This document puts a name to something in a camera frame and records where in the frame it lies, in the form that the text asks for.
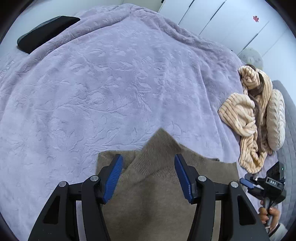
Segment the person's right hand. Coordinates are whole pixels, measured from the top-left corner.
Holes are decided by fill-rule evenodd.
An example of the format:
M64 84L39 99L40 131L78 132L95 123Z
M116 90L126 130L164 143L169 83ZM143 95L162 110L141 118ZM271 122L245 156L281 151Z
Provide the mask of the person's right hand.
M267 210L263 206L263 200L260 201L260 204L262 207L260 207L258 210L259 218L264 225L269 226L269 233L272 233L272 231L274 231L279 224L280 211L275 207L271 207L269 210Z

